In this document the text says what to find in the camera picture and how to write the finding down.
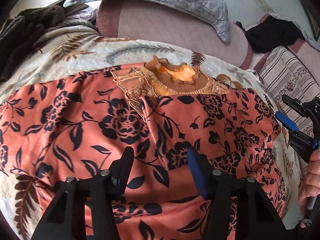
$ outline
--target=orange floral garment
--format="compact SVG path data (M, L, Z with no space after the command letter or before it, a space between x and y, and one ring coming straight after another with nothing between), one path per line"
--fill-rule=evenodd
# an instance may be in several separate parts
M255 177L282 215L284 181L272 154L280 126L255 91L227 86L222 95L157 96L134 74L122 79L132 81L131 90L114 82L123 70L144 73L143 66L80 72L16 91L0 108L0 169L34 177L45 210L57 181L89 178L129 145L129 183L113 203L121 239L200 239L210 201L198 196L187 165L194 146L230 176ZM235 200L231 208L228 239L235 237ZM90 202L85 215L92 235Z

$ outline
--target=silver bolt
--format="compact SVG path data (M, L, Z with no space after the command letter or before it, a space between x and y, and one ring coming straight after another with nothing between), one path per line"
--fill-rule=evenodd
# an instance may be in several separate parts
M220 170L213 170L212 174L215 176L220 176L221 175L221 171Z
M254 177L248 176L247 181L254 183L256 181L256 179Z
M312 224L312 221L310 219L304 219L303 223L308 227Z
M73 182L75 180L75 177L74 176L68 176L67 178L66 178L66 182L68 182L68 183L71 183L71 182Z
M100 172L100 174L101 174L102 176L107 176L107 175L110 174L110 171L109 171L109 170L102 170L102 171Z

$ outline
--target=gray fern leaf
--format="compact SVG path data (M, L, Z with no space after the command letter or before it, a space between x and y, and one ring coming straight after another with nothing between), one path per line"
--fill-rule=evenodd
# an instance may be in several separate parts
M116 51L113 51L112 53L110 53L109 55L106 56L106 61L109 64L114 64L115 63L115 59L117 57L119 57L122 54L126 54L126 53L137 53L137 52L174 52L177 51L173 48L170 47L164 47L161 45L148 45L148 44L137 44L137 45L129 45L126 46L124 48L120 48Z

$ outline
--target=human hand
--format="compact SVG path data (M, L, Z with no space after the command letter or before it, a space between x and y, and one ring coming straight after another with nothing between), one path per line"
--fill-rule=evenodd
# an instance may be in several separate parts
M301 190L299 192L299 205L301 215L304 217L307 210L309 197L317 197L320 194L320 151L315 150L311 156L307 167L307 175L305 176Z

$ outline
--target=striped fabric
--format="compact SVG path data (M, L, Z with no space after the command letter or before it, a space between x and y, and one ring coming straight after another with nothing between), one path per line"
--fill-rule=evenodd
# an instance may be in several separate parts
M282 95L308 102L320 96L320 87L305 65L285 47L275 48L267 58L259 77L267 92L299 127L299 130L313 137L311 120L303 118L282 102ZM301 169L306 174L306 163L301 159Z

